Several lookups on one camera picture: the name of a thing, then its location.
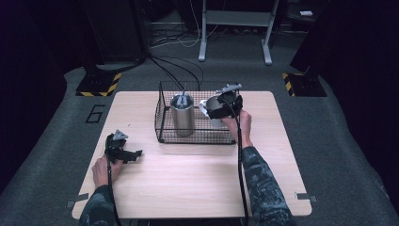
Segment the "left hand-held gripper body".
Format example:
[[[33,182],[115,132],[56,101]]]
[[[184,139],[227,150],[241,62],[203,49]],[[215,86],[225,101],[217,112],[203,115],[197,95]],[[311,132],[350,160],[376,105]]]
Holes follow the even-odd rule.
[[[113,164],[117,160],[121,160],[124,164],[128,162],[127,152],[123,150],[127,138],[128,136],[119,129],[107,136],[104,153],[107,159]]]

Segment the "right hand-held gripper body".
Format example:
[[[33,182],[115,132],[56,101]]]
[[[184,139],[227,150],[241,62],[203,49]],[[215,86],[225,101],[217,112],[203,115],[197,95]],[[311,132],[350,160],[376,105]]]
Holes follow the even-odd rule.
[[[236,118],[243,107],[243,99],[239,95],[241,84],[227,84],[224,88],[218,89],[217,100],[223,104],[226,110],[226,117]]]

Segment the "short steel cup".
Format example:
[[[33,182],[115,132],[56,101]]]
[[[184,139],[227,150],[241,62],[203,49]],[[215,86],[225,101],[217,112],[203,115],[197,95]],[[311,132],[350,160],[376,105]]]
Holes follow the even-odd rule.
[[[212,96],[207,100],[201,100],[199,102],[199,110],[202,114],[209,119],[209,122],[214,127],[223,127],[225,123],[221,119],[210,119],[207,114],[208,109],[218,109],[223,108],[223,104],[217,100],[216,96]]]

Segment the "tall steel canister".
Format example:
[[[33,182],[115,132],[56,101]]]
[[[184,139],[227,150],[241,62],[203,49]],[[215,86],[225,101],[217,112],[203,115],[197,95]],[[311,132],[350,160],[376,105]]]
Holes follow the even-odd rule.
[[[178,94],[176,94],[170,101],[173,125],[178,136],[187,137],[192,135],[195,129],[194,100],[189,95],[190,106],[186,109],[177,109],[175,107],[175,102]]]

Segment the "grey metal utensil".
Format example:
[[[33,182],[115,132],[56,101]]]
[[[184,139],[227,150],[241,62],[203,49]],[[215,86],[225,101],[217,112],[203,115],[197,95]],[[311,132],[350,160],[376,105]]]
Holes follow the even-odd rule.
[[[175,107],[177,109],[186,109],[190,106],[190,97],[185,90],[185,86],[183,90],[176,96]]]

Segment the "black wire mesh basket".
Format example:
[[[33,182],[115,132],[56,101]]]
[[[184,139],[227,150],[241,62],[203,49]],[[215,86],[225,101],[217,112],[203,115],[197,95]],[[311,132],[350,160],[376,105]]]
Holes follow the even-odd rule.
[[[214,127],[207,117],[199,109],[199,102],[207,100],[212,96],[218,96],[218,89],[224,88],[227,84],[239,84],[236,82],[216,81],[162,81],[159,84],[159,99],[155,111],[154,129],[157,139],[161,143],[170,144],[234,144],[226,125]],[[185,90],[194,100],[195,129],[192,135],[187,137],[178,136],[173,125],[170,101],[178,93]]]

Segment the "person's left hand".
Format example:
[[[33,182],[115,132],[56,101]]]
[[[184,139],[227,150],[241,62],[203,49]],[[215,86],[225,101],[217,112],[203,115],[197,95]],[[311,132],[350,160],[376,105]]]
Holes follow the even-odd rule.
[[[92,167],[93,182],[96,188],[108,185],[108,167],[111,168],[111,181],[114,182],[119,178],[123,162],[117,160],[115,163],[108,163],[105,155],[98,158]]]

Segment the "person's right hand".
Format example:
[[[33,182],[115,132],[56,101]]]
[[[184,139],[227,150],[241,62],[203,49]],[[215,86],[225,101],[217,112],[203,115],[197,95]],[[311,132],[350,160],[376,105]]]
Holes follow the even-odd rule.
[[[228,126],[232,137],[237,143],[241,143],[243,148],[253,146],[250,139],[251,115],[248,112],[241,110],[238,117],[223,118],[221,121]]]

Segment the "grey tape strip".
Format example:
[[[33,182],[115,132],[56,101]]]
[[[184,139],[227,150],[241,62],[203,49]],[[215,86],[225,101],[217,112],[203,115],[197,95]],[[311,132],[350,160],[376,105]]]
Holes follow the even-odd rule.
[[[310,195],[308,193],[296,192],[295,197],[298,200],[302,200],[302,201],[318,202],[318,199],[316,196]]]
[[[88,193],[77,195],[71,201],[67,201],[65,207],[68,209],[72,209],[77,202],[81,202],[87,199]]]

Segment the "white metal stand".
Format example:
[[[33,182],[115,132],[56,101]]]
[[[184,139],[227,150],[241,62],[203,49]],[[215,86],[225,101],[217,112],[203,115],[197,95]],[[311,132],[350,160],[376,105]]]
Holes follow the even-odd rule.
[[[272,9],[267,12],[210,10],[207,8],[207,0],[202,0],[199,61],[204,61],[206,57],[208,24],[257,26],[266,27],[266,34],[261,40],[261,45],[263,48],[264,63],[270,66],[272,64],[272,58],[269,49],[269,40],[273,30],[278,5],[279,0],[273,0]]]

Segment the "dark curtain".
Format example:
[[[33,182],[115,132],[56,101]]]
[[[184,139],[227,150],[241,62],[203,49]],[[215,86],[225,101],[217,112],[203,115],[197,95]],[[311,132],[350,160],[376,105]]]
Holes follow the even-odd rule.
[[[399,205],[399,0],[330,0],[291,66],[319,74]]]
[[[0,194],[63,100],[76,59],[62,0],[0,0]]]

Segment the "black cabinet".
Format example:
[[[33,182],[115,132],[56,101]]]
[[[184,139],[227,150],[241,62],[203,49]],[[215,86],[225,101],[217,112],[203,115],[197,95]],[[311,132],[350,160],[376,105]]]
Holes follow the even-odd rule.
[[[139,65],[147,56],[141,0],[83,0],[104,63]]]

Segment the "black yellow striped base plate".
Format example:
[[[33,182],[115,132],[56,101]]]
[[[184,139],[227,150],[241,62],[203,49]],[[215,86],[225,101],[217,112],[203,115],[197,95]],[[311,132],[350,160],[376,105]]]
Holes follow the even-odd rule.
[[[292,97],[326,97],[320,81],[302,73],[283,73],[285,87]]]
[[[121,78],[120,73],[103,73],[96,76],[85,75],[78,85],[75,95],[85,97],[110,96]]]

